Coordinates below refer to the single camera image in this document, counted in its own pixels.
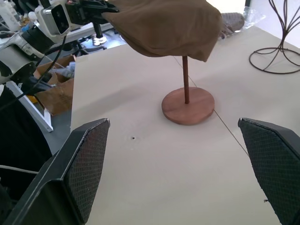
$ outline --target brown fabric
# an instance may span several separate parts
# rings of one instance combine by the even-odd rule
[[[189,56],[206,61],[222,17],[205,0],[110,0],[120,12],[104,13],[127,43],[150,57]]]

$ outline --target cardboard box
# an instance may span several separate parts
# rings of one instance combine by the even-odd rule
[[[75,56],[69,55],[67,57],[57,60],[57,63],[66,67],[70,62],[75,61]],[[34,76],[38,79],[41,75],[49,68],[52,62],[38,66]],[[55,68],[62,68],[60,65],[55,64]],[[35,94],[36,98],[46,108],[52,116],[63,113],[67,110],[72,109],[73,101],[73,86],[74,78],[68,79],[57,73],[51,73],[52,77],[49,80],[48,84],[56,84],[55,87],[41,91]]]

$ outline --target dark metal wire sculpture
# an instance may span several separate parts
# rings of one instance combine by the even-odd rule
[[[292,17],[291,21],[288,23],[287,21],[287,0],[284,0],[284,8],[283,8],[283,14],[284,14],[284,18],[282,18],[276,8],[276,5],[274,3],[274,0],[269,0],[269,3],[270,5],[272,6],[273,10],[275,11],[275,13],[277,14],[278,18],[279,18],[279,21],[280,21],[280,24],[281,24],[281,27],[282,27],[282,39],[281,39],[281,42],[279,44],[278,47],[271,47],[271,48],[262,48],[262,49],[258,49],[256,51],[254,51],[250,56],[249,56],[249,62],[250,64],[263,71],[263,72],[267,72],[267,73],[271,73],[271,74],[293,74],[293,73],[296,73],[296,72],[299,72],[300,71],[300,65],[293,62],[292,60],[290,60],[287,55],[286,55],[286,52],[292,52],[298,56],[300,56],[300,53],[298,52],[295,52],[293,50],[290,50],[290,49],[287,49],[287,48],[284,48],[284,43],[285,43],[285,39],[287,37],[287,35],[295,28],[297,27],[298,25],[300,25],[300,15],[298,17],[297,14],[298,12],[300,11],[300,6],[298,7],[298,9],[296,10],[296,13],[295,15]],[[268,55],[268,54],[272,54],[272,53],[275,53],[275,56],[274,58],[271,60],[271,62],[266,66],[266,68],[262,69],[262,68],[259,68],[257,67],[256,65],[254,65],[254,63],[251,61],[251,58],[253,55],[255,54],[259,54],[259,55]],[[294,71],[291,71],[291,72],[273,72],[273,71],[269,71],[267,70],[271,65],[272,63],[274,62],[274,60],[276,59],[276,57],[278,56],[279,53],[282,53],[284,55],[284,57],[290,62],[292,63],[293,65],[299,67],[297,68],[296,70]]]

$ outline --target wooden rod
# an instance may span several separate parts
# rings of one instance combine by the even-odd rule
[[[185,104],[189,104],[189,89],[188,89],[188,57],[182,57],[183,65],[183,82],[184,82],[184,98]]]

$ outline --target round wooden base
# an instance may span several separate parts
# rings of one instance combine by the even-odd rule
[[[189,104],[185,104],[184,88],[170,92],[161,107],[167,119],[181,125],[195,125],[214,112],[214,97],[206,90],[189,87]]]

